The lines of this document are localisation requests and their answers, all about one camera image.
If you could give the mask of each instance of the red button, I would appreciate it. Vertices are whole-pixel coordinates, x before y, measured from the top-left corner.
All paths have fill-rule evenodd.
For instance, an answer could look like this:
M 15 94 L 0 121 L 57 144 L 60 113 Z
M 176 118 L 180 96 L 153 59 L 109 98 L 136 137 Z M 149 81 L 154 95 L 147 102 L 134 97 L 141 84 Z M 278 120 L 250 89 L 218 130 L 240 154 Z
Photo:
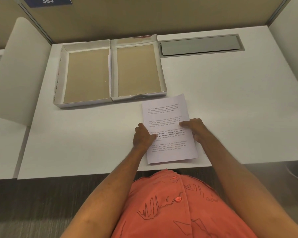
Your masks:
M 182 198 L 181 198 L 180 196 L 175 197 L 175 201 L 176 201 L 176 202 L 180 202 L 181 200 L 182 200 Z

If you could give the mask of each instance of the person's left hand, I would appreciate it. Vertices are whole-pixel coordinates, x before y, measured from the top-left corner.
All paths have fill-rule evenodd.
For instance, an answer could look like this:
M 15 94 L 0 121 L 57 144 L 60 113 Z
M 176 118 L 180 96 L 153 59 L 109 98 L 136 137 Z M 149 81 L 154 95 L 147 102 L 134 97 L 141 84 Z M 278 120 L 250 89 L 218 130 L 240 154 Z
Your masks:
M 150 135 L 146 127 L 139 123 L 138 127 L 135 128 L 135 135 L 133 137 L 134 148 L 139 148 L 147 152 L 153 141 L 158 136 L 157 134 Z

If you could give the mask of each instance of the forearm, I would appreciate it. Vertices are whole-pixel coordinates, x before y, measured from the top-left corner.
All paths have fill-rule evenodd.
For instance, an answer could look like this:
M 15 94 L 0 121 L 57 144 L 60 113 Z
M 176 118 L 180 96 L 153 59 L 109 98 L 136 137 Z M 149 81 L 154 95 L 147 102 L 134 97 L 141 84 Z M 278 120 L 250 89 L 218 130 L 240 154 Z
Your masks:
M 298 237 L 298 225 L 260 181 L 211 132 L 205 130 L 201 137 L 202 147 L 228 199 L 255 234 L 258 237 L 288 237 L 289 234 Z
M 133 148 L 79 209 L 62 238 L 110 237 L 146 150 Z

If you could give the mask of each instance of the floor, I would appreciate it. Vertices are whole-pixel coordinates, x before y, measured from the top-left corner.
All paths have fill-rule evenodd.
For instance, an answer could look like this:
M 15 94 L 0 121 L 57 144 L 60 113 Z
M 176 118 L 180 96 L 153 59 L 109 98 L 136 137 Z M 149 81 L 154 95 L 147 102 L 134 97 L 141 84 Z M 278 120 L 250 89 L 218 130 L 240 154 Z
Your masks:
M 298 223 L 298 180 L 287 173 L 284 165 L 266 163 L 247 165 L 247 168 Z M 135 179 L 155 172 L 138 172 Z M 203 180 L 227 202 L 212 167 L 176 172 Z M 87 196 L 106 176 L 0 180 L 0 238 L 60 237 Z

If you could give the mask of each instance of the person's left arm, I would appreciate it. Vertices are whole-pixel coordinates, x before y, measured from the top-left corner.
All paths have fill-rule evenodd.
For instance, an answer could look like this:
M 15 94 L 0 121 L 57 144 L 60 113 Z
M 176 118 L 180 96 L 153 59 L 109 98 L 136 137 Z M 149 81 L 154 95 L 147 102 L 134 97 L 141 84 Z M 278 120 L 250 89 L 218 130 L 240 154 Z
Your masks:
M 108 238 L 111 236 L 128 197 L 141 158 L 156 134 L 140 123 L 135 128 L 133 148 L 127 157 L 90 194 L 61 238 Z

